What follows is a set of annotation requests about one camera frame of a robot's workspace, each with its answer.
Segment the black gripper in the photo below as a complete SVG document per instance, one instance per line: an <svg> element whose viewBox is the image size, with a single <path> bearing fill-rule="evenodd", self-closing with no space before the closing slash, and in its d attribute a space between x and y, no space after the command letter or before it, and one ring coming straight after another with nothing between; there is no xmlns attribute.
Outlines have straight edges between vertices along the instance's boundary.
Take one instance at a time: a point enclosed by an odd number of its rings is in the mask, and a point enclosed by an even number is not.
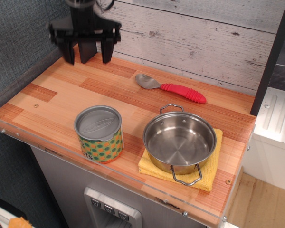
<svg viewBox="0 0 285 228"><path fill-rule="evenodd" d="M111 61L114 44L121 40L121 23L104 19L93 7L70 8L71 14L48 24L52 43L59 44L64 60L75 63L74 41L101 41L103 63Z"/></svg>

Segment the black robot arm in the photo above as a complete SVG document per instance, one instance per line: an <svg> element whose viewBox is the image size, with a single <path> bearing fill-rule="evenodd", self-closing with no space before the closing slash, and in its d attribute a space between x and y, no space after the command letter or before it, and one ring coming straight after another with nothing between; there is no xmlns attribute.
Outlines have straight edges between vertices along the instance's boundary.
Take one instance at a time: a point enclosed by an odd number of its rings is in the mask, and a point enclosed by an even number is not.
<svg viewBox="0 0 285 228"><path fill-rule="evenodd" d="M103 63L111 61L114 45L121 41L120 22L104 19L94 11L96 0L67 0L70 15L50 22L50 40L57 45L63 58L70 64L75 63L73 46L78 44L80 60L88 62L97 54L96 43L101 45Z"/></svg>

